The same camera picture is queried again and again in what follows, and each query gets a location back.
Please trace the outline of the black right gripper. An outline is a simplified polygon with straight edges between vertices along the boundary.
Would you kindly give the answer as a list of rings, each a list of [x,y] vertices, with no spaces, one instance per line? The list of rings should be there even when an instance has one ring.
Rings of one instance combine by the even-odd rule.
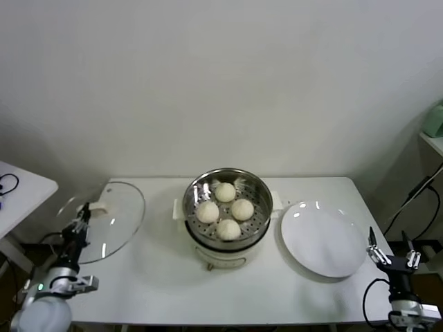
[[[372,227],[369,230],[366,252],[371,260],[378,264],[378,269],[388,276],[390,301],[419,301],[418,296],[413,291],[411,276],[419,268],[421,253],[414,249],[412,240],[404,230],[401,231],[401,235],[404,244],[408,248],[406,258],[385,255],[377,245]]]

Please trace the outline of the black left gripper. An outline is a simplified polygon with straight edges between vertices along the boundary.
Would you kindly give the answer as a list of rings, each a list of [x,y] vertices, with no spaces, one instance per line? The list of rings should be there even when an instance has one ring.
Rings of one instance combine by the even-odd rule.
[[[78,268],[83,248],[88,246],[87,228],[91,219],[90,202],[86,202],[77,214],[77,218],[62,230],[63,244],[60,251],[60,266]]]

